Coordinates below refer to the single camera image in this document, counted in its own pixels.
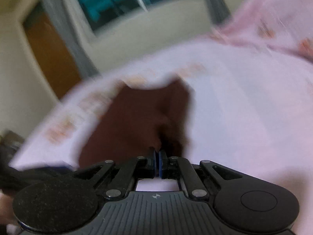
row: brown wooden door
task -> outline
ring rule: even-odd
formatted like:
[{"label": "brown wooden door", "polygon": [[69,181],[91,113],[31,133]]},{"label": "brown wooden door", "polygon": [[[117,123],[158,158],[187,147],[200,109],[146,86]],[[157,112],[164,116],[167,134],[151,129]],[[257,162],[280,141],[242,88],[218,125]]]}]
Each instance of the brown wooden door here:
[{"label": "brown wooden door", "polygon": [[62,98],[81,80],[72,56],[44,12],[24,29],[44,76],[56,96]]}]

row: white bed sheet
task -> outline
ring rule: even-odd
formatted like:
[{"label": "white bed sheet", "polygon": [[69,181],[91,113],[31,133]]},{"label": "white bed sheet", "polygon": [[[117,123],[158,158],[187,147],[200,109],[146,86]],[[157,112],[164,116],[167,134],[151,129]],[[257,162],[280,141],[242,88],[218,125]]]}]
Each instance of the white bed sheet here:
[{"label": "white bed sheet", "polygon": [[[194,164],[212,160],[289,189],[300,202],[293,231],[311,234],[313,67],[303,59],[269,50],[199,38],[86,82],[39,125],[11,166],[77,166],[80,148],[98,123],[78,103],[94,91],[112,89],[118,79],[159,86],[170,73],[178,73],[194,90],[187,126],[190,143],[184,157]],[[47,130],[67,113],[79,117],[77,129],[69,139],[52,144]],[[145,182],[143,188],[151,185]]]}]

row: gray curtain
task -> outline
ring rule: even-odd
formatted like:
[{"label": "gray curtain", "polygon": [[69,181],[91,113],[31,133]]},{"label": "gray curtain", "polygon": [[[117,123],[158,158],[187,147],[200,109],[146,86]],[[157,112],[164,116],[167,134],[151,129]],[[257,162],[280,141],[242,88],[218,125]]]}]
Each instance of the gray curtain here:
[{"label": "gray curtain", "polygon": [[226,18],[230,16],[230,11],[224,0],[206,0],[206,2],[212,23],[215,25],[221,24]]},{"label": "gray curtain", "polygon": [[84,49],[81,47],[63,0],[42,0],[43,8],[51,23],[65,42],[82,79],[98,74]]}]

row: silver screw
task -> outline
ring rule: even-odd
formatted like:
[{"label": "silver screw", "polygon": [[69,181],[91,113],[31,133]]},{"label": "silver screw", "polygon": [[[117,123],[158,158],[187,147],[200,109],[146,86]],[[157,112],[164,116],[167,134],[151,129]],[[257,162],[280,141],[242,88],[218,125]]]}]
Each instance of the silver screw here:
[{"label": "silver screw", "polygon": [[121,195],[121,191],[116,190],[116,189],[111,189],[111,190],[106,191],[106,195],[109,197],[118,197]]},{"label": "silver screw", "polygon": [[207,195],[207,192],[202,189],[196,189],[196,190],[193,190],[191,194],[195,197],[203,197]]}]

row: dark brown garment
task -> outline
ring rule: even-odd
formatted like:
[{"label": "dark brown garment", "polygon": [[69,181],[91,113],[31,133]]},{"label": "dark brown garment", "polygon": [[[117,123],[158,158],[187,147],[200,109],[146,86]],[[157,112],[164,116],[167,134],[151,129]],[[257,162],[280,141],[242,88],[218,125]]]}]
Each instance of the dark brown garment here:
[{"label": "dark brown garment", "polygon": [[151,154],[161,146],[167,156],[181,156],[189,92],[180,79],[152,90],[124,86],[83,147],[81,168],[104,161],[116,163]]}]

